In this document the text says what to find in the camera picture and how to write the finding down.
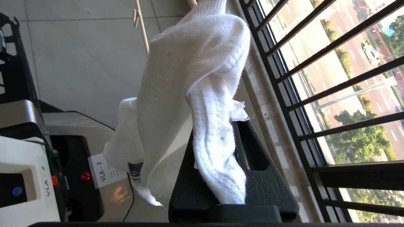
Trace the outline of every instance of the red switch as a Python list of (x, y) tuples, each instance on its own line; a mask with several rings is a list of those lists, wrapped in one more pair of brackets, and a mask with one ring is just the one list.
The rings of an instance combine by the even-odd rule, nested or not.
[(53, 185), (53, 186), (56, 186), (56, 185), (57, 185), (57, 177), (56, 177), (56, 175), (53, 175), (53, 176), (52, 176), (52, 185)]
[(81, 181), (89, 181), (90, 180), (90, 174), (87, 172), (83, 172), (80, 174), (80, 180)]

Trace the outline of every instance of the window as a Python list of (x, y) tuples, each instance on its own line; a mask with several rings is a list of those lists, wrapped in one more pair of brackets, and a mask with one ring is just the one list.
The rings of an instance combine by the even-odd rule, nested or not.
[[(352, 171), (356, 166), (370, 171), (362, 168), (369, 164), (371, 168), (399, 164), (404, 169), (404, 1), (240, 0), (240, 4), (299, 156), (307, 160), (305, 169), (344, 168), (338, 176), (352, 164)], [(382, 190), (385, 181), (375, 179), (369, 186), (341, 179), (342, 185), (358, 188), (330, 183), (339, 202), (323, 203), (344, 208), (349, 221), (401, 220), (395, 217), (404, 216), (404, 188), (391, 183), (392, 190)], [(381, 194), (397, 201), (382, 200)], [(386, 207), (392, 204), (399, 209)]]

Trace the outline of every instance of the tile floor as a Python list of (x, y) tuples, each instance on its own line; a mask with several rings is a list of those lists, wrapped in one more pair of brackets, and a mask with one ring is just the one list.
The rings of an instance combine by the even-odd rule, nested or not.
[[(186, 0), (140, 5), (149, 40), (190, 10)], [(0, 0), (0, 12), (20, 21), (40, 99), (112, 127), (119, 102), (137, 95), (146, 64), (140, 28), (132, 24), (134, 8), (134, 0)], [(236, 98), (255, 115), (242, 81)], [(252, 124), (259, 130), (256, 120)], [(167, 222), (167, 211), (136, 195), (127, 221)]]

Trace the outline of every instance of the car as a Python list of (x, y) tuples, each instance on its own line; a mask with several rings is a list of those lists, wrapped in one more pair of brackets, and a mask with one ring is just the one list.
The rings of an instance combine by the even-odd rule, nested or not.
[(378, 65), (380, 63), (380, 54), (372, 46), (364, 45), (363, 51), (372, 65)]

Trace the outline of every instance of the white towel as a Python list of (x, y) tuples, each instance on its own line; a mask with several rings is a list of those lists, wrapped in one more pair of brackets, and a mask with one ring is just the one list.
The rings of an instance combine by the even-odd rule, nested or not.
[[(105, 146), (107, 161), (124, 153), (130, 162), (143, 162), (133, 185), (154, 205), (168, 207), (192, 128), (196, 164), (212, 192), (223, 204), (244, 203), (246, 177), (233, 154), (230, 121), (248, 120), (244, 105), (232, 97), (250, 34), (242, 19), (225, 14), (225, 5), (226, 0), (199, 1), (153, 38), (138, 98), (131, 100), (132, 123), (119, 122)], [(132, 132), (119, 133), (122, 128)]]

